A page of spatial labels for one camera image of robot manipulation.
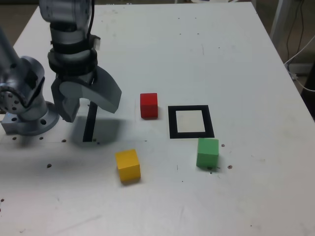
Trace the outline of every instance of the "white cable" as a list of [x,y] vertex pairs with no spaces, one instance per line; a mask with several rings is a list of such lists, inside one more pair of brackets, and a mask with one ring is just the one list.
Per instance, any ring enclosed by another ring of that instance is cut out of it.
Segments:
[[303,84],[297,79],[296,82],[305,90],[309,91],[309,92],[315,92],[315,90],[311,90],[311,89],[308,89],[306,87],[303,86]]
[[[315,35],[314,35],[313,38],[311,38],[311,40],[304,46],[304,48],[302,48],[297,54],[295,54],[293,57],[291,57],[291,59],[289,59],[284,65],[286,65],[289,61],[291,61],[293,58],[295,58],[297,55],[299,55],[304,49],[306,49],[307,46],[314,40],[314,38],[315,38]],[[299,86],[301,86],[303,89],[305,89],[305,90],[307,90],[307,91],[309,91],[309,92],[315,92],[315,90],[311,90],[311,89],[308,89],[308,88],[304,87],[303,84],[299,81],[299,78],[296,76],[296,74],[293,74],[293,73],[291,73],[290,71],[288,71],[288,73],[290,74],[291,79],[294,80],[294,81],[296,81],[296,82],[299,84]]]
[[308,89],[308,88],[304,87],[303,84],[299,81],[299,78],[296,76],[296,74],[293,74],[290,71],[288,71],[288,73],[291,75],[291,79],[293,81],[296,81],[299,84],[299,86],[301,86],[303,89],[305,89],[305,90],[307,90],[309,92],[315,92],[315,90],[311,90],[311,89]]
[[291,61],[293,58],[295,58],[297,55],[299,55],[304,49],[306,49],[307,46],[313,41],[314,38],[315,38],[315,35],[314,35],[314,37],[307,43],[307,45],[305,45],[305,47],[301,49],[301,51],[299,51],[297,54],[295,54],[293,57],[291,57],[291,59],[289,59],[284,65],[286,65],[289,61]]

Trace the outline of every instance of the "black square frame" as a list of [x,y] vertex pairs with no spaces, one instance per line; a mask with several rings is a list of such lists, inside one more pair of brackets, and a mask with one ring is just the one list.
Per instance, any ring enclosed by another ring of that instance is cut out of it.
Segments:
[[[205,132],[185,132],[179,133],[177,130],[177,111],[201,111]],[[169,106],[168,122],[170,139],[197,139],[197,138],[214,138],[214,132],[208,105],[198,106]]]

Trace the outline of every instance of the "yellow cube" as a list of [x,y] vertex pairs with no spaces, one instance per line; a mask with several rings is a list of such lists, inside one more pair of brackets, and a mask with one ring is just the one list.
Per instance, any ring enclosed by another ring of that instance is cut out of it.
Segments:
[[135,149],[117,152],[115,156],[121,181],[141,177],[140,164]]

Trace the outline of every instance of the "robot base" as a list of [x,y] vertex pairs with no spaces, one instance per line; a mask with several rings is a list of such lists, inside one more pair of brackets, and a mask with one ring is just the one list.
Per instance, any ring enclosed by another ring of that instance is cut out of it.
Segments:
[[20,134],[33,136],[50,130],[59,120],[55,105],[46,102],[47,112],[41,118],[32,121],[23,121],[17,115],[7,113],[2,121],[2,126],[7,134]]

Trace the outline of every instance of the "white square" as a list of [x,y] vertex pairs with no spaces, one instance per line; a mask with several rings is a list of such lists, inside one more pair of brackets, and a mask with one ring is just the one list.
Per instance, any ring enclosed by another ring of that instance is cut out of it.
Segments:
[[206,132],[202,111],[176,111],[177,132]]

